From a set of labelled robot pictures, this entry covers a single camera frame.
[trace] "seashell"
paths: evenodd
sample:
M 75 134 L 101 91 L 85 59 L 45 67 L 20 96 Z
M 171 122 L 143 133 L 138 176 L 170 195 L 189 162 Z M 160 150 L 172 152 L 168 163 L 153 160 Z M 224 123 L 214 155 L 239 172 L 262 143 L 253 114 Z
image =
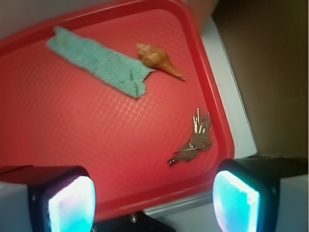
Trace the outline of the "seashell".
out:
M 170 62 L 169 56 L 162 47 L 153 47 L 149 44 L 137 44 L 140 60 L 150 68 L 158 68 L 173 75 L 179 80 L 186 81 L 184 77 Z

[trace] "teal washcloth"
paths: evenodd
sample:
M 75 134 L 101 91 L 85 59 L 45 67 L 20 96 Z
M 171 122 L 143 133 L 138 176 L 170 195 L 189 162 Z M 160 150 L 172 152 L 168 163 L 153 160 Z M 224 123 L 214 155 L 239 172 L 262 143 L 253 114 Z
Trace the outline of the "teal washcloth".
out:
M 49 49 L 133 98 L 145 94 L 143 81 L 154 69 L 62 27 L 55 27 L 54 31 L 55 37 L 47 42 Z

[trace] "red tray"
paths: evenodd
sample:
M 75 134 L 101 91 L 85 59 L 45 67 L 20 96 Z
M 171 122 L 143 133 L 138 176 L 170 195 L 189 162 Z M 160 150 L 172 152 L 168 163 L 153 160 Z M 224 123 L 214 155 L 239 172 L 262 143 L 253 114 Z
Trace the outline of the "red tray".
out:
M 138 59 L 164 47 L 187 77 L 156 71 L 135 100 L 46 48 L 60 25 Z M 0 166 L 82 165 L 96 185 L 96 221 L 211 189 L 233 141 L 199 32 L 179 0 L 125 0 L 59 17 L 0 42 Z M 213 142 L 191 162 L 166 160 L 189 142 L 197 107 Z

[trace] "glowing light panel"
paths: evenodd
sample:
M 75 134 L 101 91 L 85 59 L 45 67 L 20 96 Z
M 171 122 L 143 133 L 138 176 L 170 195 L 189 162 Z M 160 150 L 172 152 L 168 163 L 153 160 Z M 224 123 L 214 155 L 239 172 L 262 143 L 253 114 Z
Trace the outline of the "glowing light panel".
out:
M 87 176 L 76 178 L 48 201 L 52 232 L 85 232 L 93 225 L 96 193 Z
M 256 231 L 258 191 L 229 171 L 221 171 L 215 177 L 212 197 L 216 218 L 223 231 Z

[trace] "key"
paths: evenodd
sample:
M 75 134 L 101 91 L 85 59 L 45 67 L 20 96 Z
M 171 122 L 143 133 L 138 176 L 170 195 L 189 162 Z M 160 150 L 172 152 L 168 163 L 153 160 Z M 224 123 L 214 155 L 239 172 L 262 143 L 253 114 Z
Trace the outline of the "key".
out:
M 193 134 L 197 134 L 197 121 L 195 116 L 193 116 Z
M 189 162 L 194 158 L 196 158 L 197 156 L 198 156 L 198 149 L 196 147 L 193 147 L 191 143 L 189 143 L 180 148 L 178 155 L 169 159 L 167 163 L 169 163 L 170 167 L 173 166 L 175 163 L 179 162 L 180 160 Z
M 190 142 L 193 147 L 199 147 L 202 151 L 208 151 L 211 149 L 211 140 L 209 137 L 209 126 L 211 124 L 211 117 L 209 113 L 205 114 L 204 121 L 199 129 L 198 134 L 194 134 Z

